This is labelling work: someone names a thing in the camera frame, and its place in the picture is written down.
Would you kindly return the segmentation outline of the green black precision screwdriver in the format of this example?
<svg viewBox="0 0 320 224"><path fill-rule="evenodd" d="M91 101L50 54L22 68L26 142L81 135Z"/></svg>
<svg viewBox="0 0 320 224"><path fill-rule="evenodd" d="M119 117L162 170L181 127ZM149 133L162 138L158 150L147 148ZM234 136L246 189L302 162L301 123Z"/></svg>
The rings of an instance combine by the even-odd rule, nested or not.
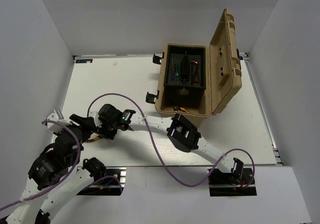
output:
<svg viewBox="0 0 320 224"><path fill-rule="evenodd" d="M175 72L175 80L176 80L176 83L179 84L179 65L178 64L175 64L174 65L174 72Z"/></svg>

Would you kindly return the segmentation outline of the yellow handled needle-nose pliers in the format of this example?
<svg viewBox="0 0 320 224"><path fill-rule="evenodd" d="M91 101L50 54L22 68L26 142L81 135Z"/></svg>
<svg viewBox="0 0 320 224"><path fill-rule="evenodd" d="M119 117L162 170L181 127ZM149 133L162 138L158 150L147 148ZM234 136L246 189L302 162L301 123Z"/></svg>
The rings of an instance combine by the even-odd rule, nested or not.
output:
<svg viewBox="0 0 320 224"><path fill-rule="evenodd" d="M86 141L86 143L94 143L94 142L96 142L96 141L98 141L98 140L100 140L100 139L103 139L103 137L98 135L98 136L95 136L95 137L93 137L93 138L88 139L88 140Z"/></svg>

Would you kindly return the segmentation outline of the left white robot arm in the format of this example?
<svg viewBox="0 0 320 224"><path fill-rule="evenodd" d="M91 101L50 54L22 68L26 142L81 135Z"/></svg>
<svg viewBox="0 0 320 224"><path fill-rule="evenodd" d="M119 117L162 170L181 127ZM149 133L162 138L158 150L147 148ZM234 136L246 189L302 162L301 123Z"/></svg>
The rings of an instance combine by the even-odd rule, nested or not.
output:
<svg viewBox="0 0 320 224"><path fill-rule="evenodd" d="M105 165L95 157L85 159L80 170L75 170L83 143L94 133L106 135L96 113L88 117L73 114L70 121L52 113L43 124L56 135L55 141L31 165L20 199L1 208L15 206L1 223L50 223L77 193L106 177Z"/></svg>

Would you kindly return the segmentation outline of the blue red handled screwdriver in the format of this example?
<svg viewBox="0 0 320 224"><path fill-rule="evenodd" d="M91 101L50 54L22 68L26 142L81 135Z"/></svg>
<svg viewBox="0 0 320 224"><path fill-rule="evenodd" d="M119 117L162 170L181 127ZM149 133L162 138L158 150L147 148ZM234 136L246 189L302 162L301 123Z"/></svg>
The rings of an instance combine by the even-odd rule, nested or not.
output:
<svg viewBox="0 0 320 224"><path fill-rule="evenodd" d="M174 61L173 61L173 58L171 59L171 76L170 76L170 79L171 81L174 81L176 79L176 73L175 73L175 64L174 64Z"/></svg>

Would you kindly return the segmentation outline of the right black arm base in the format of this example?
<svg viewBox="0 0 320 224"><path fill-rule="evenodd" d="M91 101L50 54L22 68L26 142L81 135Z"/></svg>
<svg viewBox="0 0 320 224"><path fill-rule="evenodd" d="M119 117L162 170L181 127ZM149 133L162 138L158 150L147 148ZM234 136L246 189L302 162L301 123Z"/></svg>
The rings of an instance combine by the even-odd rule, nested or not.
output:
<svg viewBox="0 0 320 224"><path fill-rule="evenodd" d="M244 168L242 179L238 180L230 173L222 173L215 169L208 177L209 194L211 197L257 196L255 180L244 188L252 179L251 168Z"/></svg>

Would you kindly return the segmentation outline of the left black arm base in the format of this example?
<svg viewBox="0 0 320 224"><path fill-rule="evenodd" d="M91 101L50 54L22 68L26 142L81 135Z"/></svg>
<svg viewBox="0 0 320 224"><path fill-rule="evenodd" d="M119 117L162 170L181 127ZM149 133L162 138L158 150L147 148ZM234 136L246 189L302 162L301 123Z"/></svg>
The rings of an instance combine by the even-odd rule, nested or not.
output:
<svg viewBox="0 0 320 224"><path fill-rule="evenodd" d="M92 181L77 195L120 196L122 194L126 181L125 167L107 167L96 157L86 158L82 163L78 171L88 170Z"/></svg>

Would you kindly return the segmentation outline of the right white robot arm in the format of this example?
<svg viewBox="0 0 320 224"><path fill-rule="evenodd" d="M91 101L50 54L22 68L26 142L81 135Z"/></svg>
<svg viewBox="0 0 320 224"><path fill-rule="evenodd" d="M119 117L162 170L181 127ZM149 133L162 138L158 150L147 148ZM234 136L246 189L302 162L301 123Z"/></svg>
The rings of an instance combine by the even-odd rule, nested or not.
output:
<svg viewBox="0 0 320 224"><path fill-rule="evenodd" d="M244 177L243 162L235 157L227 157L221 149L206 141L197 127L181 114L172 118L143 117L134 110L126 109L121 112L114 106L105 104L99 111L90 111L89 116L94 118L98 127L111 133L130 130L163 134L179 151L194 153L216 164L218 170L226 174L229 182L238 183Z"/></svg>

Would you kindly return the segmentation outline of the large brown hex key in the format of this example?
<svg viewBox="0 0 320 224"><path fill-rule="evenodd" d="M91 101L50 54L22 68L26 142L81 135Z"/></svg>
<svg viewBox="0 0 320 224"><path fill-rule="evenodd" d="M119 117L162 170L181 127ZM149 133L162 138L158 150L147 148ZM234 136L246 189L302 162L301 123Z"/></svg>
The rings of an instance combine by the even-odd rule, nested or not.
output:
<svg viewBox="0 0 320 224"><path fill-rule="evenodd" d="M199 74L200 65L201 65L201 63L197 62L197 67L196 67L197 71L195 73L195 78L194 78L194 83L197 83L197 84L199 84L201 82L201 78L200 78L200 74Z"/></svg>

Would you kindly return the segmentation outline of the long brown hex key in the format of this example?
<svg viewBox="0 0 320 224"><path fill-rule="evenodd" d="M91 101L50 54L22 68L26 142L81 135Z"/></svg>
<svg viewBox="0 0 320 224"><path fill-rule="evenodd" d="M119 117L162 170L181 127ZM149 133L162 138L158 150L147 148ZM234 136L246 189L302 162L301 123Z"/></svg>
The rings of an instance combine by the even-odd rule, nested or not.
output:
<svg viewBox="0 0 320 224"><path fill-rule="evenodd" d="M197 62L196 61L194 61L194 60L191 60L191 85L193 85L193 83L194 83L194 79L195 79L195 75L196 75L196 70L197 70Z"/></svg>

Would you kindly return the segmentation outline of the tan plastic toolbox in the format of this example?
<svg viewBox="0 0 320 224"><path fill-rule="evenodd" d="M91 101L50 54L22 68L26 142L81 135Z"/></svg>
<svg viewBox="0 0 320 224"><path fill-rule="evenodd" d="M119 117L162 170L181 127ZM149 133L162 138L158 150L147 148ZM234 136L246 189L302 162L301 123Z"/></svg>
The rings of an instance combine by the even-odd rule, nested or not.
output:
<svg viewBox="0 0 320 224"><path fill-rule="evenodd" d="M224 9L209 46L167 44L161 56L156 94L146 95L163 117L183 114L195 126L220 114L242 87L234 17Z"/></svg>

